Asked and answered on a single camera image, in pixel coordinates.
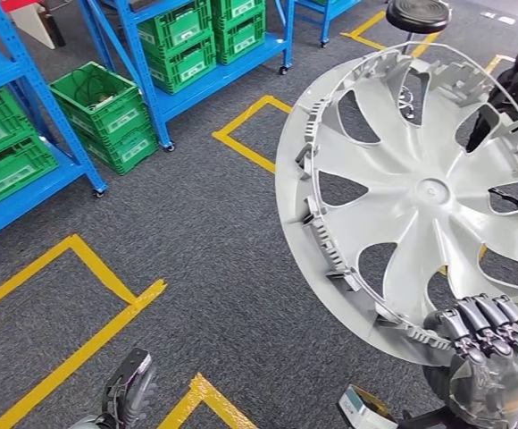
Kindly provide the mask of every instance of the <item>hubcap center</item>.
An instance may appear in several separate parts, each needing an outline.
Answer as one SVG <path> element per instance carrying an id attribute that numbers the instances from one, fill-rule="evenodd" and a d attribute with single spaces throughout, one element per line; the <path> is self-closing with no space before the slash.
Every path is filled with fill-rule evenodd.
<path id="1" fill-rule="evenodd" d="M 416 195 L 427 204 L 438 206 L 444 204 L 450 197 L 450 190 L 438 179 L 424 179 L 416 187 Z"/>

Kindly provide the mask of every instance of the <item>shelf leg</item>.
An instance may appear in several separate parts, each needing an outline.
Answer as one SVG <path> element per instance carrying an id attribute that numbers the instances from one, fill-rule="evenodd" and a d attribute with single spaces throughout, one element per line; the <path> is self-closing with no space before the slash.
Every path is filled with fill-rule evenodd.
<path id="1" fill-rule="evenodd" d="M 17 101 L 23 107 L 25 114 L 30 117 L 42 136 L 48 141 L 55 140 L 53 133 L 42 119 L 35 94 L 30 89 L 30 85 L 27 79 L 21 78 L 15 82 L 11 82 L 9 88 L 17 98 Z"/>
<path id="2" fill-rule="evenodd" d="M 94 14 L 91 13 L 90 6 L 85 0 L 77 0 L 76 2 L 79 8 L 82 12 L 82 17 L 85 19 L 85 24 L 91 33 L 92 38 L 92 43 L 100 56 L 101 62 L 107 69 L 112 72 L 114 71 L 114 63 L 112 62 L 110 53 L 108 51 L 108 47 L 104 42 L 104 38 L 102 36 L 102 31 L 98 27 L 98 22 L 94 19 Z"/>
<path id="3" fill-rule="evenodd" d="M 319 38 L 322 47 L 328 43 L 328 28 L 331 27 L 331 20 L 332 19 L 331 8 L 333 5 L 331 0 L 326 0 L 325 3 L 325 13 L 322 14 L 322 24 L 320 26 L 320 37 Z"/>
<path id="4" fill-rule="evenodd" d="M 282 65 L 283 67 L 291 67 L 291 46 L 293 41 L 293 19 L 294 16 L 294 0 L 287 0 L 285 4 L 285 22 L 283 27 L 283 38 L 287 44 L 282 51 Z"/>
<path id="5" fill-rule="evenodd" d="M 25 72 L 27 83 L 36 94 L 43 107 L 47 110 L 48 116 L 59 131 L 66 143 L 70 148 L 75 160 L 82 165 L 85 173 L 91 181 L 93 188 L 97 191 L 106 189 L 106 184 L 101 179 L 98 173 L 91 162 L 90 158 L 80 145 L 80 142 L 69 125 L 67 118 L 59 105 L 54 99 L 45 80 L 36 70 L 24 46 L 9 21 L 0 8 L 0 39 L 12 58 L 18 62 Z"/>
<path id="6" fill-rule="evenodd" d="M 136 65 L 136 71 L 138 74 L 138 79 L 136 80 L 141 89 L 142 95 L 148 105 L 148 112 L 152 125 L 156 130 L 156 134 L 160 142 L 160 145 L 165 149 L 171 150 L 174 145 L 168 135 L 166 124 L 162 119 L 160 107 L 154 89 L 154 83 L 152 77 L 150 76 L 148 64 L 146 63 L 146 57 L 144 56 L 142 44 L 138 35 L 138 28 L 134 22 L 134 15 L 130 11 L 128 0 L 116 0 L 116 10 L 120 16 L 120 22 L 122 24 L 122 31 L 128 42 L 128 49 L 131 53 L 132 60 Z"/>

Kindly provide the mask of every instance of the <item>stacked green crates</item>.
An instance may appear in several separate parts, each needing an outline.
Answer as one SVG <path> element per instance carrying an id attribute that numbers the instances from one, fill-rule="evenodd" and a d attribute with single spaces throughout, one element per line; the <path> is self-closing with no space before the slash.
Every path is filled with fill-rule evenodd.
<path id="1" fill-rule="evenodd" d="M 156 151 L 156 135 L 138 86 L 94 62 L 49 85 L 88 152 L 125 174 Z"/>
<path id="2" fill-rule="evenodd" d="M 211 0 L 211 9 L 221 64 L 232 63 L 265 39 L 264 0 Z"/>
<path id="3" fill-rule="evenodd" d="M 0 88 L 0 201 L 56 166 L 9 91 Z"/>
<path id="4" fill-rule="evenodd" d="M 138 26 L 154 84 L 175 94 L 215 67 L 209 0 L 193 0 Z"/>

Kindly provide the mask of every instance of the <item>robotic finger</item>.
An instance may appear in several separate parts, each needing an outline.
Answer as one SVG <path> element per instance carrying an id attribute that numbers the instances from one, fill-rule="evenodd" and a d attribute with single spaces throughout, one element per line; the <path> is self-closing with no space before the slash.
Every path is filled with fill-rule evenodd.
<path id="1" fill-rule="evenodd" d="M 134 348 L 106 384 L 100 416 L 87 416 L 69 429 L 130 429 L 154 393 L 156 367 L 150 354 Z"/>

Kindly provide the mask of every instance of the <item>yellow tape marking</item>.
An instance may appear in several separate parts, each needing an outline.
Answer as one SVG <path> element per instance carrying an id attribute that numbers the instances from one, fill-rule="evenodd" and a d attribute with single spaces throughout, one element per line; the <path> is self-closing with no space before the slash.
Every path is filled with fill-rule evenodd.
<path id="1" fill-rule="evenodd" d="M 231 429 L 257 429 L 257 426 L 199 373 L 190 382 L 190 391 L 162 420 L 158 429 L 178 429 L 201 402 L 211 408 Z"/>
<path id="2" fill-rule="evenodd" d="M 417 45 L 414 51 L 412 51 L 412 56 L 414 58 L 417 58 L 420 55 L 424 54 L 424 52 L 426 51 L 430 43 L 433 43 L 433 40 L 436 40 L 437 36 L 439 36 L 439 32 L 428 34 L 424 39 L 424 41 L 422 41 L 422 43 Z"/>
<path id="3" fill-rule="evenodd" d="M 86 360 L 98 352 L 108 340 L 120 332 L 124 326 L 136 317 L 147 304 L 153 301 L 166 287 L 163 280 L 157 280 L 138 297 L 134 304 L 130 304 L 110 320 L 104 328 L 93 335 L 70 358 L 58 366 L 52 373 L 41 380 L 32 391 L 21 398 L 15 405 L 0 416 L 0 429 L 12 427 L 18 423 L 39 404 L 64 382 L 69 375 L 76 371 Z"/>
<path id="4" fill-rule="evenodd" d="M 350 33 L 340 33 L 343 36 L 347 36 L 347 38 L 353 38 L 355 39 L 360 36 L 361 34 L 364 33 L 367 29 L 369 29 L 370 27 L 376 24 L 377 22 L 381 20 L 386 16 L 386 13 L 384 11 L 380 11 L 379 13 L 377 13 L 374 16 L 371 17 L 370 19 L 363 22 L 362 25 L 359 25 L 353 31 Z"/>
<path id="5" fill-rule="evenodd" d="M 370 47 L 377 49 L 378 51 L 381 51 L 386 47 L 380 45 L 380 43 L 376 43 L 376 42 L 372 41 L 372 40 L 368 40 L 367 38 L 363 38 L 361 35 L 362 33 L 364 33 L 365 31 L 366 31 L 367 29 L 369 29 L 370 27 L 379 22 L 380 20 L 381 20 L 384 16 L 386 16 L 385 12 L 379 12 L 379 13 L 377 13 L 376 15 L 372 16 L 370 19 L 362 23 L 362 25 L 353 29 L 353 31 L 351 31 L 350 33 L 340 33 L 340 35 L 346 36 L 347 38 L 351 38 L 354 41 L 362 43 L 362 44 L 366 45 L 366 46 L 370 46 Z M 422 41 L 422 43 L 417 45 L 412 52 L 412 56 L 414 58 L 417 58 L 420 55 L 424 54 L 424 52 L 427 49 L 428 45 L 433 42 L 433 40 L 435 40 L 439 34 L 439 33 L 428 34 L 427 36 L 426 36 Z"/>
<path id="6" fill-rule="evenodd" d="M 514 62 L 515 62 L 515 59 L 514 59 L 514 58 L 511 58 L 510 56 L 499 55 L 499 54 L 497 54 L 497 55 L 495 55 L 495 56 L 494 57 L 494 59 L 492 59 L 491 61 L 490 61 L 489 64 L 488 64 L 488 65 L 485 67 L 485 72 L 486 72 L 486 73 L 491 73 L 492 71 L 494 71 L 494 70 L 495 69 L 495 67 L 497 67 L 497 64 L 500 63 L 500 62 L 503 61 L 503 60 L 510 61 L 510 62 L 511 62 L 511 63 L 514 63 Z"/>
<path id="7" fill-rule="evenodd" d="M 82 239 L 78 235 L 71 235 L 2 284 L 0 286 L 0 300 L 68 249 L 72 249 L 76 256 L 79 257 L 85 265 L 102 282 L 105 288 L 112 291 L 128 305 L 55 369 L 52 373 L 41 380 L 33 390 L 18 401 L 13 407 L 0 416 L 0 429 L 10 428 L 18 423 L 34 406 L 46 398 L 51 391 L 65 381 L 68 376 L 76 371 L 86 360 L 98 351 L 107 341 L 120 332 L 124 326 L 128 324 L 166 287 L 163 280 L 157 280 L 137 298 L 124 286 L 123 283 L 120 282 L 114 273 L 110 271 L 110 268 L 102 262 L 91 248 L 88 247 Z"/>
<path id="8" fill-rule="evenodd" d="M 136 300 L 132 292 L 124 286 L 78 235 L 68 236 L 2 284 L 0 286 L 0 300 L 70 248 L 96 275 L 105 288 L 128 304 L 133 304 Z"/>
<path id="9" fill-rule="evenodd" d="M 255 103 L 250 105 L 245 111 L 239 114 L 236 119 L 225 125 L 221 130 L 214 131 L 211 135 L 227 147 L 230 147 L 236 152 L 238 152 L 239 155 L 242 155 L 247 159 L 249 159 L 251 162 L 257 164 L 268 172 L 275 172 L 275 164 L 230 136 L 230 133 L 233 132 L 242 123 L 247 121 L 251 116 L 256 114 L 260 109 L 264 108 L 265 105 L 272 105 L 273 107 L 279 109 L 285 114 L 291 112 L 291 106 L 289 105 L 285 105 L 285 103 L 277 100 L 273 96 L 263 96 L 255 101 Z"/>

